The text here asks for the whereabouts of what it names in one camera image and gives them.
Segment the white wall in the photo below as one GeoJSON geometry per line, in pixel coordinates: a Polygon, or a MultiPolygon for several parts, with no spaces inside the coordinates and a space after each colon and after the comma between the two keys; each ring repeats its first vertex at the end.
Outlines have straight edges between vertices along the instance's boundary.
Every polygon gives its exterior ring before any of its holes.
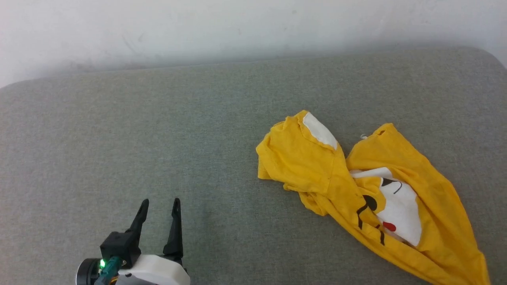
{"type": "Polygon", "coordinates": [[[0,0],[0,87],[23,79],[432,45],[507,64],[506,0],[0,0]]]}

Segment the gray couch cushion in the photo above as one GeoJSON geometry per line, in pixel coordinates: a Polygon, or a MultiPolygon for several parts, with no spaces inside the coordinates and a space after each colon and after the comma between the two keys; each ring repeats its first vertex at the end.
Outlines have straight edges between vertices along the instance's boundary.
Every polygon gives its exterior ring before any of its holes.
{"type": "Polygon", "coordinates": [[[423,281],[296,193],[257,179],[255,146],[310,110],[348,153],[385,122],[456,187],[493,283],[507,282],[507,71],[475,49],[176,67],[0,90],[0,280],[71,284],[150,198],[141,249],[160,254],[182,201],[194,284],[423,281]]]}

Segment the cartoon face print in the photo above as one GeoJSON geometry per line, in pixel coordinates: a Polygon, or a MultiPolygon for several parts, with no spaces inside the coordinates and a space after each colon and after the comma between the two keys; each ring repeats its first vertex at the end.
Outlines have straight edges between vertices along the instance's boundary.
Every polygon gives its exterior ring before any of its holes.
{"type": "Polygon", "coordinates": [[[365,205],[357,210],[358,226],[363,227],[363,222],[359,214],[370,208],[376,213],[377,218],[383,226],[380,231],[380,243],[384,244],[384,233],[394,237],[399,241],[417,246],[421,239],[421,220],[419,218],[419,209],[416,202],[417,194],[407,183],[393,178],[391,171],[387,167],[375,168],[367,171],[352,170],[350,172],[353,178],[361,177],[379,177],[379,190],[385,198],[385,206],[378,210],[378,203],[369,195],[363,195],[365,205]]]}
{"type": "Polygon", "coordinates": [[[422,233],[417,194],[410,185],[383,177],[379,189],[386,203],[384,209],[377,213],[377,217],[386,232],[417,246],[422,233]]]}

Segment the black printed eye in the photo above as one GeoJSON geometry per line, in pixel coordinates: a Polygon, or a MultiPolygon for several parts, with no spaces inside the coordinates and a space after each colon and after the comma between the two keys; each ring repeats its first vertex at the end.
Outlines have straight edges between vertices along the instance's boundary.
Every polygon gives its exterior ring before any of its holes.
{"type": "Polygon", "coordinates": [[[377,209],[377,201],[375,201],[375,199],[369,195],[363,195],[363,197],[366,201],[366,205],[368,205],[372,211],[375,211],[377,209]]]}
{"type": "Polygon", "coordinates": [[[389,185],[391,183],[393,183],[394,181],[391,180],[391,179],[387,179],[387,178],[383,178],[382,179],[382,186],[386,186],[386,185],[389,185]]]}

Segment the t-shirt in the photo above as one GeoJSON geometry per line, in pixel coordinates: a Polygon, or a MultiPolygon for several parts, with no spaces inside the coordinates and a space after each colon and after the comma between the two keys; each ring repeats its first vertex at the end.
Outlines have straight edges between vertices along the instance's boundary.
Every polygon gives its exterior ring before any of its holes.
{"type": "Polygon", "coordinates": [[[256,148],[260,179],[280,181],[316,214],[331,215],[398,267],[437,284],[489,284],[452,184],[384,124],[345,158],[308,111],[275,124],[256,148]]]}

